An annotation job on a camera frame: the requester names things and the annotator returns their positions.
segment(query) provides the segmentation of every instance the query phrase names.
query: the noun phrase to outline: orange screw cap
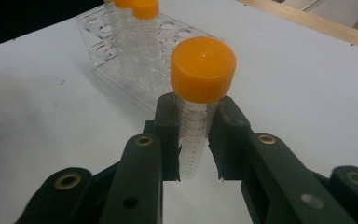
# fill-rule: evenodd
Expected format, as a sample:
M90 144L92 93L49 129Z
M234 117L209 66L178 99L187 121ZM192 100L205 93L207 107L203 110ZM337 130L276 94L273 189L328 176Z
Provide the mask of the orange screw cap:
M139 20L153 20L159 14L158 0L131 0L133 16Z
M171 85L185 100L208 104L223 98L231 86L237 62L220 40L201 36L180 43L171 57Z
M114 0L115 6L122 9L131 8L131 0Z

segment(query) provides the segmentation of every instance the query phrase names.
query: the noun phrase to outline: clear tube rack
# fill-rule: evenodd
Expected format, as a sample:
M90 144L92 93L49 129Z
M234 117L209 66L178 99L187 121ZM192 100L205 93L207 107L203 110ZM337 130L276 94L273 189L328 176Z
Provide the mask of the clear tube rack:
M161 50L162 76L154 82L158 87L142 86L133 79L123 75L117 56L117 49L112 45L112 30L105 13L105 6L96 7L76 17L76 22L82 34L91 61L98 72L112 88L120 88L134 102L155 111L160 95L172 91L171 55L173 49L182 41L195 36L209 36L205 32L184 24L167 15L159 14L158 32Z

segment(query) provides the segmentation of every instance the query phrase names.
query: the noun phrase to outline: white tabletop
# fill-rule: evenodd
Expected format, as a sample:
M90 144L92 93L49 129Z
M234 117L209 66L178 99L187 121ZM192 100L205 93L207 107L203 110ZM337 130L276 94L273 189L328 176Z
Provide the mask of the white tabletop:
M160 0L161 12L224 38L230 95L255 132L279 136L311 170L358 166L358 47L234 0ZM0 223L53 173L97 174L154 115L94 76L75 19L0 45ZM164 223L252 223L239 182L209 150L196 178L164 183Z

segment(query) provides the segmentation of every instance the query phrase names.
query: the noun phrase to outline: centrifuge tube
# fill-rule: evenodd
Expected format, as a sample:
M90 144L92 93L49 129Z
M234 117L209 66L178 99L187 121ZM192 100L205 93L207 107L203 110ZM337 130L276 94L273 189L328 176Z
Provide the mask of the centrifuge tube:
M104 4L112 28L112 40L117 48L117 56L120 59L121 69L124 76L134 79L135 74L131 66L131 60L126 52L127 44L124 40L123 24L118 16L119 9L113 0L104 0Z
M140 37L140 24L133 16L131 0L114 0L117 16L122 24L122 32L126 42L124 52L130 57L134 79L140 87L149 89L149 77L145 72L144 55Z
M132 12L139 21L139 36L151 91L162 85L161 45L158 38L158 0L131 0Z
M197 172L214 112L229 90L236 64L232 49L211 37L190 38L173 50L171 84L179 111L183 179Z

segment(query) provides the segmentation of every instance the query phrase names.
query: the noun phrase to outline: transparent tube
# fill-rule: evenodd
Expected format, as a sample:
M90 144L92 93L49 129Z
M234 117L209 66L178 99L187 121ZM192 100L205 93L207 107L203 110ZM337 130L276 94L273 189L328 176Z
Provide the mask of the transparent tube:
M112 1L105 0L104 3L106 14L109 17L110 26L112 28L113 44L117 48L117 56L120 59L121 69L126 77L134 79L134 71L131 66L131 60L128 53L126 53L127 45L125 42L123 25L118 15L119 9Z
M140 22L133 16L131 8L118 8L117 11L123 24L124 36L128 46L126 52L131 59L135 80L140 87L148 90L150 80L145 71Z
M158 19L140 20L142 45L144 48L145 64L153 93L160 95L163 85L161 45L158 39Z
M179 111L179 172L182 179L196 174L218 102L197 104L177 96Z

